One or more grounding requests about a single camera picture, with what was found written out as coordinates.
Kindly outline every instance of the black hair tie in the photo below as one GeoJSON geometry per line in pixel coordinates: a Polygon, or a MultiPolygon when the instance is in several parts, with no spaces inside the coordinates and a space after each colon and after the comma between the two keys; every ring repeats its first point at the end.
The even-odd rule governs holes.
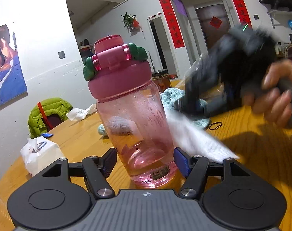
{"type": "Polygon", "coordinates": [[[212,124],[210,124],[209,126],[208,126],[208,128],[210,129],[210,130],[217,130],[218,128],[220,128],[220,127],[222,127],[223,126],[223,123],[222,122],[215,122],[215,123],[212,123],[212,124]]]}

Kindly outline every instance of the gray ribbed panel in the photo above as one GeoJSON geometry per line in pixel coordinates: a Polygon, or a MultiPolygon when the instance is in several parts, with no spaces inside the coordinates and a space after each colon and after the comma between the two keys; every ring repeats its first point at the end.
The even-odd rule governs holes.
{"type": "Polygon", "coordinates": [[[224,231],[195,200],[183,200],[173,190],[121,190],[99,200],[91,213],[64,231],[224,231]]]}

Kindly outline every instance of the finger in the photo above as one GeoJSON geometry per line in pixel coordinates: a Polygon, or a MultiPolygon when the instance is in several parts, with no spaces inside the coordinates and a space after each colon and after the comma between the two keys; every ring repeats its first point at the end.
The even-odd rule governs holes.
{"type": "Polygon", "coordinates": [[[265,112],[264,118],[268,122],[276,122],[282,115],[284,109],[290,104],[292,92],[286,90],[273,104],[272,108],[265,112]]]}
{"type": "Polygon", "coordinates": [[[252,106],[254,104],[254,100],[255,100],[254,94],[248,92],[242,97],[242,105],[252,106]]]}
{"type": "Polygon", "coordinates": [[[282,115],[277,119],[276,125],[278,127],[285,127],[292,115],[292,104],[288,104],[284,109],[282,115]]]}
{"type": "Polygon", "coordinates": [[[289,59],[271,64],[263,80],[262,88],[269,89],[274,87],[279,79],[283,77],[288,78],[292,82],[292,61],[289,59]]]}
{"type": "Polygon", "coordinates": [[[274,88],[266,95],[257,98],[252,106],[255,114],[262,114],[272,108],[274,102],[279,98],[279,89],[274,88]]]}

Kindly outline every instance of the brown front door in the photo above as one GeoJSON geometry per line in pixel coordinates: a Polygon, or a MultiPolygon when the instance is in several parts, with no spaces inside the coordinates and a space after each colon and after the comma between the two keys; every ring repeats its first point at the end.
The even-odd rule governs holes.
{"type": "Polygon", "coordinates": [[[230,29],[226,10],[223,4],[217,4],[198,8],[196,13],[205,36],[207,48],[210,49],[230,29]]]}

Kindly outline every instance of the wall switch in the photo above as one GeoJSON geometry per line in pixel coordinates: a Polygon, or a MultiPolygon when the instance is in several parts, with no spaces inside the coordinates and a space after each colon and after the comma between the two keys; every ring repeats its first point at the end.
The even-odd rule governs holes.
{"type": "Polygon", "coordinates": [[[58,56],[59,56],[59,59],[63,59],[65,58],[65,51],[62,51],[62,52],[58,52],[58,56]]]}

